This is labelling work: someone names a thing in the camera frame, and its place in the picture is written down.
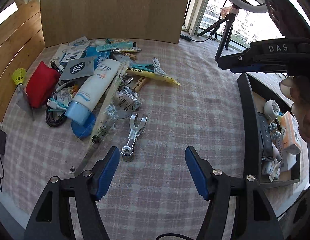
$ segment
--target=wooden wall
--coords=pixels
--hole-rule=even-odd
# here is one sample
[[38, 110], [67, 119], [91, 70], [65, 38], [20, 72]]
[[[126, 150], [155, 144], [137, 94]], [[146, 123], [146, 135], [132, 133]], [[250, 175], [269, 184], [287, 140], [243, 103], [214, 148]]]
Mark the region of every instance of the wooden wall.
[[0, 122], [16, 89], [12, 73], [20, 67], [28, 70], [44, 47], [36, 0], [20, 6], [0, 25]]
[[41, 0], [47, 47], [86, 36], [179, 42], [188, 0]]

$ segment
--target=white tape roll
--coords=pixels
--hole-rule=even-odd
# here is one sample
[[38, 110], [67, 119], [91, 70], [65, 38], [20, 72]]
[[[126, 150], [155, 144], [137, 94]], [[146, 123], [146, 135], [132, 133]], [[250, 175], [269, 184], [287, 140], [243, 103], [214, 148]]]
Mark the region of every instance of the white tape roll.
[[269, 100], [264, 105], [264, 115], [269, 120], [274, 120], [279, 116], [279, 106], [275, 100]]

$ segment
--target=table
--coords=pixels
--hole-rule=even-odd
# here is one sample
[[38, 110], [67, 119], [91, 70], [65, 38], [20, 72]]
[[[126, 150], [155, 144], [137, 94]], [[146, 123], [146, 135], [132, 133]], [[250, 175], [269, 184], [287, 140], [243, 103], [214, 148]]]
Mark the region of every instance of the table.
[[[137, 54], [139, 62], [157, 57], [162, 69], [181, 86], [150, 81], [143, 87], [140, 94], [145, 103], [139, 113], [147, 114], [149, 119], [137, 139], [135, 158], [131, 163], [120, 160], [108, 194], [97, 206], [110, 239], [155, 239], [162, 233], [196, 238], [209, 203], [197, 193], [184, 152], [193, 145], [214, 168], [242, 177], [244, 126], [237, 86], [239, 74], [218, 68], [214, 60], [219, 45], [216, 41], [180, 40], [178, 45], [133, 41], [142, 49]], [[57, 48], [45, 48], [27, 77], [41, 60], [48, 65]], [[223, 53], [236, 50], [229, 48]], [[282, 79], [277, 74], [252, 74], [282, 96], [278, 85]], [[61, 127], [51, 128], [45, 122], [45, 107], [34, 111], [32, 122], [15, 103], [14, 95], [3, 121], [7, 133], [3, 190], [17, 207], [31, 214], [50, 177], [72, 177], [69, 170], [80, 163], [86, 145], [73, 135], [69, 120]], [[87, 168], [102, 159], [111, 146], [122, 147], [128, 133], [128, 119], [119, 120]], [[304, 143], [300, 183], [308, 174]], [[278, 209], [297, 186], [266, 190], [272, 207]], [[82, 239], [75, 209], [71, 199], [74, 231], [77, 239]], [[235, 198], [231, 197], [224, 239], [230, 238], [234, 210]]]

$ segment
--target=black circular logo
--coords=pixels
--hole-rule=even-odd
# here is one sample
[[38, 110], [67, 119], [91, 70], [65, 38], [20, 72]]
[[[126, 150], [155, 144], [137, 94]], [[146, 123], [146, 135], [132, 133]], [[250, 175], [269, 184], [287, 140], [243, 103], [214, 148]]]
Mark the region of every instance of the black circular logo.
[[79, 62], [78, 64], [76, 64], [70, 68], [70, 73], [76, 74], [79, 71], [81, 71], [84, 67], [85, 67], [85, 62]]

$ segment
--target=blue packet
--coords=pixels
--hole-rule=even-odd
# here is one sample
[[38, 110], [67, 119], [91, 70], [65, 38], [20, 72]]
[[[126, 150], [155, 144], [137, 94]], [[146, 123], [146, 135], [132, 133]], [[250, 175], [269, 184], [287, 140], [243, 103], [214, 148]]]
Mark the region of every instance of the blue packet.
[[103, 63], [104, 60], [108, 59], [110, 57], [111, 51], [101, 51], [97, 52], [95, 47], [88, 47], [86, 50], [85, 57], [91, 57], [91, 56], [97, 56], [94, 59], [94, 70]]

